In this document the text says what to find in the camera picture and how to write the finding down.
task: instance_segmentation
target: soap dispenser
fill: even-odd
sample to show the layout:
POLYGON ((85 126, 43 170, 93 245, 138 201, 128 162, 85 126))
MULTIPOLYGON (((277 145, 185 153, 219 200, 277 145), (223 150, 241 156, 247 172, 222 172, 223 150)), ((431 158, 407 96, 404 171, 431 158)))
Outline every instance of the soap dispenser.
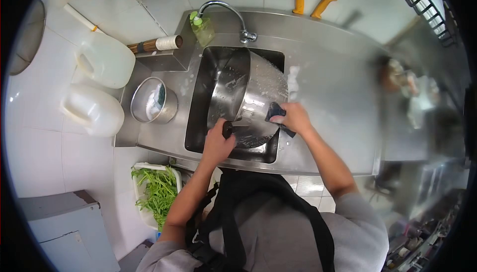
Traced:
POLYGON ((206 45, 212 41, 215 37, 215 31, 212 27, 212 22, 210 18, 197 17, 197 11, 194 11, 190 14, 190 26, 192 31, 196 35, 197 41, 199 41, 200 46, 206 47, 206 45))

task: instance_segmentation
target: white plastic jug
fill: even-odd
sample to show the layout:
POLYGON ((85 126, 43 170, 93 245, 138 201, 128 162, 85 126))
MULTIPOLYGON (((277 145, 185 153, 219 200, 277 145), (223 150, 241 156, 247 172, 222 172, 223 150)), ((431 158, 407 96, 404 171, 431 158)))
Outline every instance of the white plastic jug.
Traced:
POLYGON ((124 122, 124 111, 113 96, 82 84, 70 85, 60 110, 92 136, 114 136, 124 122))
POLYGON ((97 83, 119 89, 131 78, 136 58, 127 46, 116 39, 91 32, 77 50, 76 61, 97 83))

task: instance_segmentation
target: wire rack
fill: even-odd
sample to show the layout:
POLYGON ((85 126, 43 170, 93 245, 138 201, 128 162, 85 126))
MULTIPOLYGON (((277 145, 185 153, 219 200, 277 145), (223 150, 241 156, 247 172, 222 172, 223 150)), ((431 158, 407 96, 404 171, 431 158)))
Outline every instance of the wire rack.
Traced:
POLYGON ((447 16, 449 19, 448 23, 446 23, 445 19, 439 12, 439 9, 436 8, 436 6, 431 0, 405 0, 405 1, 410 7, 414 9, 414 11, 419 16, 423 16, 426 12, 428 12, 427 15, 430 13, 433 13, 433 15, 430 16, 429 18, 426 18, 425 16, 423 17, 425 18, 427 23, 431 26, 431 29, 437 35, 437 38, 439 39, 439 42, 441 42, 443 47, 449 47, 456 43, 454 34, 456 32, 457 24, 454 19, 454 15, 450 11, 450 8, 447 2, 444 1, 444 9, 446 10, 446 13, 448 15, 447 16), (449 30, 449 23, 454 25, 452 29, 454 33, 451 33, 451 31, 449 30))

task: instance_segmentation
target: black apron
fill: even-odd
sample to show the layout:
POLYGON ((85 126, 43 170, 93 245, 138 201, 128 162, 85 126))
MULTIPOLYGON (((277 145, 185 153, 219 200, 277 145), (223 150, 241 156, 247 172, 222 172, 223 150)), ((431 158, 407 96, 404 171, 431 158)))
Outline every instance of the black apron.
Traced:
POLYGON ((204 263, 196 268, 195 272, 245 272, 242 267, 246 263, 247 256, 235 221, 234 210, 243 200, 259 192, 268 192, 280 198, 284 203, 308 217, 313 228, 323 271, 334 272, 334 242, 328 226, 318 209, 299 197, 281 175, 236 171, 226 168, 222 168, 222 171, 220 185, 215 184, 214 188, 207 193, 187 223, 186 244, 188 252, 204 263), (204 208, 211 202, 211 198, 218 188, 220 190, 215 199, 214 207, 205 221, 199 222, 204 208), (209 233, 219 227, 222 227, 225 254, 227 256, 215 252, 209 244, 209 233))

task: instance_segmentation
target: sink basin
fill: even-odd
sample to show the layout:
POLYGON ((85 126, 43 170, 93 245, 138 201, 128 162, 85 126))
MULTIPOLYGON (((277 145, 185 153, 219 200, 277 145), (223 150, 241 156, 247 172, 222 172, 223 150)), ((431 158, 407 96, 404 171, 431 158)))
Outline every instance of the sink basin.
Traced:
MULTIPOLYGON (((237 48, 209 46, 206 47, 202 53, 202 60, 200 61, 199 72, 197 74, 190 106, 186 140, 184 142, 185 148, 188 151, 197 153, 204 151, 207 134, 207 112, 210 106, 212 92, 220 70, 225 66, 235 49, 237 48)), ((250 50, 267 59, 283 72, 285 66, 285 56, 283 53, 255 48, 250 48, 250 50)), ((277 159, 278 135, 279 130, 269 142, 257 148, 235 148, 232 150, 229 158, 273 163, 277 159)))

